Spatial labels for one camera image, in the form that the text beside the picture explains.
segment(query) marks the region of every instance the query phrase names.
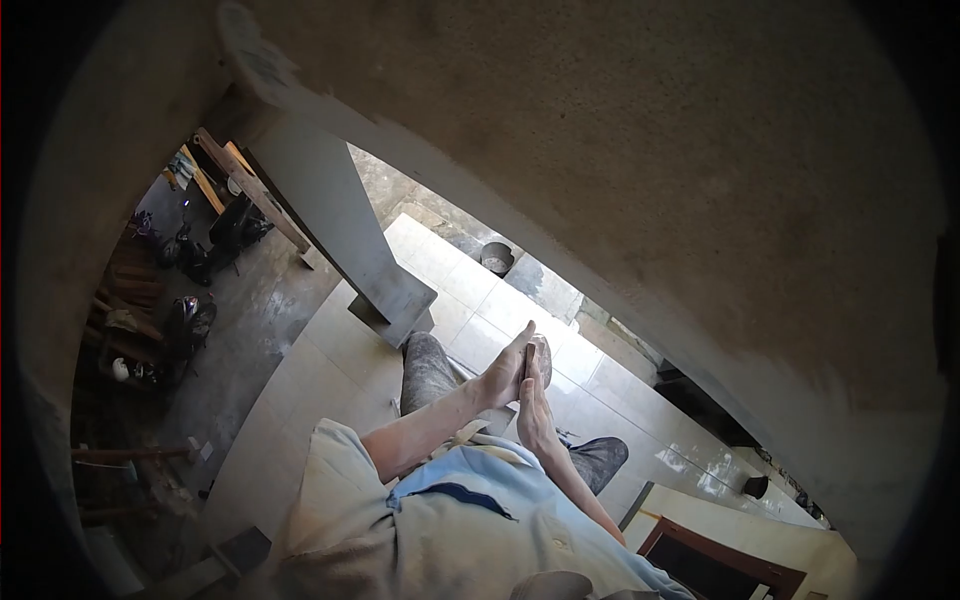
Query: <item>cloth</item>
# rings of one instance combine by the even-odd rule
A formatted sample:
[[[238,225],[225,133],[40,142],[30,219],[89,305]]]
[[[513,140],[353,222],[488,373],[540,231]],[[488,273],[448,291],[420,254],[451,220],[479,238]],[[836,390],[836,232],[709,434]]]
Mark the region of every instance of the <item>cloth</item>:
[[[331,420],[314,428],[275,544],[283,560],[273,584],[284,598],[509,598],[532,575],[568,571],[589,579],[592,598],[652,588],[691,599],[540,468],[460,444],[388,492],[356,434]]]

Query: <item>wooden frame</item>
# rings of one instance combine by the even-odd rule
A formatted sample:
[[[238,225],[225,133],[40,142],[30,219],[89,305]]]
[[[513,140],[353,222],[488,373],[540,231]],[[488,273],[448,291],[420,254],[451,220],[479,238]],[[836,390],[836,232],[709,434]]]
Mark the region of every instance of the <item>wooden frame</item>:
[[[637,550],[637,554],[646,556],[657,541],[664,536],[736,569],[760,581],[765,586],[769,586],[770,590],[775,590],[773,593],[774,600],[790,600],[797,593],[797,589],[806,577],[806,573],[803,571],[770,563],[756,556],[734,550],[718,541],[694,533],[666,517],[660,518],[660,522],[650,532],[647,539],[643,541],[640,549]]]

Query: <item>concrete wall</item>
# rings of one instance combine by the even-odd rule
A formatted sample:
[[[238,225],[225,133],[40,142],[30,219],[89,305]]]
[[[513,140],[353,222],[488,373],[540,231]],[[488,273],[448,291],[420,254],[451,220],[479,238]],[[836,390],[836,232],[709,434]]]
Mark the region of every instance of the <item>concrete wall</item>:
[[[806,573],[794,594],[803,600],[813,591],[830,600],[856,597],[856,557],[835,531],[788,525],[747,515],[654,486],[623,532],[627,548],[636,552],[665,516],[695,533],[740,552]]]
[[[94,290],[133,208],[230,81],[199,7],[123,4],[60,100],[24,206],[16,351],[41,460],[78,536],[70,400]]]
[[[945,216],[916,111],[847,7],[246,5],[219,26],[249,90],[515,240],[886,555],[943,409]]]

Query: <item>scooter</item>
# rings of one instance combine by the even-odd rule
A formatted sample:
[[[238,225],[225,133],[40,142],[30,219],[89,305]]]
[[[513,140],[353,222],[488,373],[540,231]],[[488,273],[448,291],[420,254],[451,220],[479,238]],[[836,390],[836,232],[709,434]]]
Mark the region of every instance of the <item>scooter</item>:
[[[210,226],[208,235],[213,248],[208,252],[201,244],[190,240],[190,226],[186,223],[189,203],[188,200],[183,203],[183,225],[174,237],[160,246],[156,262],[163,269],[176,266],[191,281],[204,287],[212,283],[212,273],[225,269],[240,252],[259,242],[274,228],[260,209],[241,194]]]
[[[190,224],[186,222],[186,208],[189,205],[189,200],[183,201],[182,225],[176,235],[160,245],[156,253],[156,264],[161,269],[177,267],[194,283],[209,287],[213,283],[208,265],[209,254],[199,242],[190,239]]]
[[[204,303],[196,296],[174,300],[170,314],[163,322],[164,357],[173,362],[189,361],[202,348],[210,327],[217,318],[213,297]]]

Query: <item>helmet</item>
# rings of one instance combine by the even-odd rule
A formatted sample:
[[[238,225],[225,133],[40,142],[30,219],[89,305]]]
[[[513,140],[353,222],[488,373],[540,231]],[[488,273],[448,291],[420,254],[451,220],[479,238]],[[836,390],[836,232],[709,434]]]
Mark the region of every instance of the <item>helmet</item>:
[[[113,378],[117,381],[126,381],[130,378],[130,371],[127,370],[123,358],[117,358],[113,361]]]

